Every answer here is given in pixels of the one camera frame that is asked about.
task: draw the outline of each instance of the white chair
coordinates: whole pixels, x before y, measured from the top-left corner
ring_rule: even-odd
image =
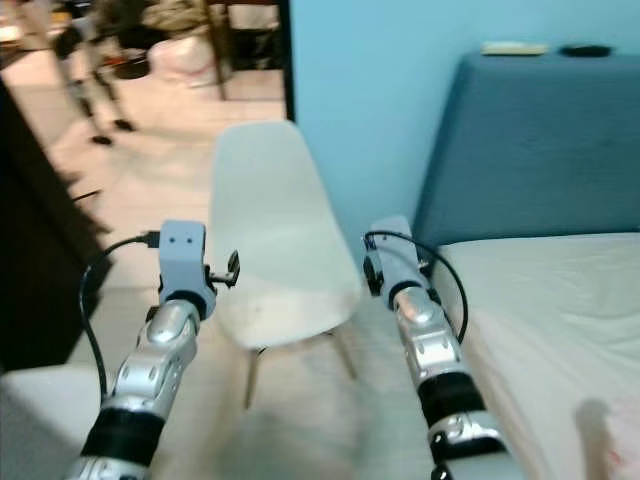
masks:
[[[215,321],[250,352],[245,408],[265,349],[327,334],[356,373],[337,327],[362,282],[302,135],[287,121],[235,126],[217,139],[209,251],[221,270],[238,250],[238,284],[218,296]]]

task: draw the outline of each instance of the cable connector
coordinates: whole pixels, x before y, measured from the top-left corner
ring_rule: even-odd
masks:
[[[146,243],[148,248],[159,248],[160,247],[160,231],[149,230],[144,235],[142,235],[142,242]]]
[[[373,235],[370,235],[369,232],[363,235],[362,241],[364,242],[364,248],[367,250],[367,252],[376,249],[376,242],[373,239]]]

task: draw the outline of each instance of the blue headboard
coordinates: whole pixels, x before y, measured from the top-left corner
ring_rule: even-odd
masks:
[[[640,57],[461,63],[414,235],[485,238],[640,226]]]

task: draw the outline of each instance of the bedroom floor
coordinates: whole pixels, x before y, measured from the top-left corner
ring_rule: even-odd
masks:
[[[3,71],[3,79],[54,166],[82,175],[72,193],[103,190],[86,206],[113,229],[105,244],[158,228],[166,218],[206,222],[217,134],[239,122],[284,116],[279,78],[272,72],[236,75],[230,90],[243,100],[229,102],[218,101],[213,89],[188,90],[144,77],[118,82],[139,131],[114,133],[113,148],[96,146],[60,91],[47,55],[28,55]],[[112,118],[104,102],[97,111],[105,122]],[[142,246],[116,254],[92,320],[112,371],[156,302],[156,263],[156,254]],[[154,480],[427,477],[419,402],[395,323],[379,301],[366,300],[346,327],[358,380],[349,379],[326,340],[268,352],[248,412],[242,408],[245,353],[222,335],[215,317],[202,327],[198,355],[152,465]],[[85,338],[70,362],[92,362]]]

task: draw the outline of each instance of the mattress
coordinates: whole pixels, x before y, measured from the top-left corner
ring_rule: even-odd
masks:
[[[604,416],[640,399],[640,234],[441,251],[467,292],[474,378],[528,478],[606,478]],[[455,284],[439,266],[432,281],[459,326]]]

